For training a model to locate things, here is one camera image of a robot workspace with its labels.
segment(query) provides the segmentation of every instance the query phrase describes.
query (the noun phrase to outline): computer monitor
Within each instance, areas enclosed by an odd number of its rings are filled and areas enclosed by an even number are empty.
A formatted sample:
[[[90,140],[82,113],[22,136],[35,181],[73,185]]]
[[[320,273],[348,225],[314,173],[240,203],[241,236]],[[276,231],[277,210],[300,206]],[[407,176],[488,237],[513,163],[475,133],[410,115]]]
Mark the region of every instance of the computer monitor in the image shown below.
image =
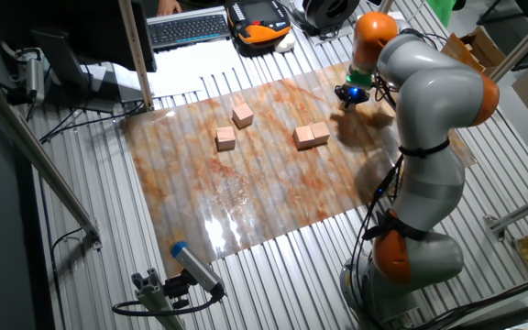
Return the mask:
[[[132,1],[146,70],[156,62],[141,1]],[[0,38],[10,48],[39,47],[61,86],[47,82],[45,102],[113,111],[120,101],[115,74],[107,72],[97,92],[81,64],[109,61],[135,70],[117,0],[0,0]]]

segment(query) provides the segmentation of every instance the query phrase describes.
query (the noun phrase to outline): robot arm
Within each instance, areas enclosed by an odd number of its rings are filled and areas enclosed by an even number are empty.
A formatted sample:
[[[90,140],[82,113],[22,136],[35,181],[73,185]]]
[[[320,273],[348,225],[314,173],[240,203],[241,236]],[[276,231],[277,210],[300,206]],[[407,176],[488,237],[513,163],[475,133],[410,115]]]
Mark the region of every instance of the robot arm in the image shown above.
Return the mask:
[[[389,298],[448,280],[463,269],[457,242],[431,232],[457,207],[465,183],[464,167],[448,146],[447,134],[484,122],[500,97],[491,79],[428,46],[416,33],[392,35],[392,24],[382,13],[359,19],[349,72],[350,77],[377,72],[399,89],[402,187],[386,221],[372,231],[373,259],[360,256],[354,269],[344,268],[364,279],[352,280],[344,292],[379,320],[384,318],[380,305]]]

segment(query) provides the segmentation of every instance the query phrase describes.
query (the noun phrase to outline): hand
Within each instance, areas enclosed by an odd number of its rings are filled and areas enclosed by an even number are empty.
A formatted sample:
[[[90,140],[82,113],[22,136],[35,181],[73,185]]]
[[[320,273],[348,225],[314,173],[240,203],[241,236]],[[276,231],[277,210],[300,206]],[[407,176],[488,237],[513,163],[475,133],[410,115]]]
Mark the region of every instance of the hand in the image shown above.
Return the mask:
[[[175,10],[182,13],[181,5],[176,0],[159,0],[157,16],[172,15]]]

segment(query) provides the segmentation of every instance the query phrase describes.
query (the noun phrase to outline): black keyboard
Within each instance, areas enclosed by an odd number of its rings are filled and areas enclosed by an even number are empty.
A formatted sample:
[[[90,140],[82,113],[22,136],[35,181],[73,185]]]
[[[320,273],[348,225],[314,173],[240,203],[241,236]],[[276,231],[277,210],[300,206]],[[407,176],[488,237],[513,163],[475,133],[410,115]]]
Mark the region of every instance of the black keyboard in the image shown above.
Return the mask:
[[[164,50],[198,41],[229,37],[226,17],[198,16],[148,25],[152,48]]]

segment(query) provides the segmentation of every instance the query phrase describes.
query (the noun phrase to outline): plastic sheet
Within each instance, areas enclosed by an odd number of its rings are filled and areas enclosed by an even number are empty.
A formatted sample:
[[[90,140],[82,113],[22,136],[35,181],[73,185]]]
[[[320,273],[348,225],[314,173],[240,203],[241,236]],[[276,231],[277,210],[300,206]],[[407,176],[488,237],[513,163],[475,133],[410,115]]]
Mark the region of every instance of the plastic sheet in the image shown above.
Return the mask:
[[[186,240],[213,261],[361,204],[399,157],[394,123],[372,126],[365,111],[338,110],[341,64],[123,122],[169,276],[180,272],[173,243]],[[251,126],[232,108],[247,103]],[[372,102],[365,106],[375,106]],[[326,145],[297,151],[296,127],[325,121]],[[217,152],[215,129],[234,126],[236,148]],[[457,134],[452,148],[475,160]]]

